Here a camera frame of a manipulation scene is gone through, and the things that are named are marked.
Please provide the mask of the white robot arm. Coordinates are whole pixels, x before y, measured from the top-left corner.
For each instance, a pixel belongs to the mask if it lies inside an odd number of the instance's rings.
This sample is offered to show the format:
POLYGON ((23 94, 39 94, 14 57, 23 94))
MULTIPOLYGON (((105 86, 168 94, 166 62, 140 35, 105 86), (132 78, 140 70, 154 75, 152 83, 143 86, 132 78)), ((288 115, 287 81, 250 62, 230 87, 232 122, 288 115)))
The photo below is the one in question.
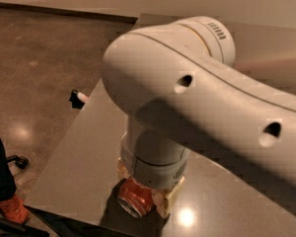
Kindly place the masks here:
POLYGON ((229 31, 208 17, 114 40, 102 79, 128 116, 121 161, 138 183, 167 190, 194 151, 296 215, 296 96, 234 63, 229 31))

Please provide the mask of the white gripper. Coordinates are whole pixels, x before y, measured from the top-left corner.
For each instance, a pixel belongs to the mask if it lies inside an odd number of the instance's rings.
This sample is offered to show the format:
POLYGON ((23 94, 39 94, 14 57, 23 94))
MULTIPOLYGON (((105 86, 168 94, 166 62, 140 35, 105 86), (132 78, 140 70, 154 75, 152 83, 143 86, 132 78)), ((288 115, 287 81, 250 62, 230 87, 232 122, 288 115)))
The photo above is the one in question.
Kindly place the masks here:
POLYGON ((129 118, 121 140, 116 174, 120 180, 131 176, 152 188, 156 210, 162 218, 167 218, 184 186, 189 152, 184 146, 144 127, 135 118, 129 118))

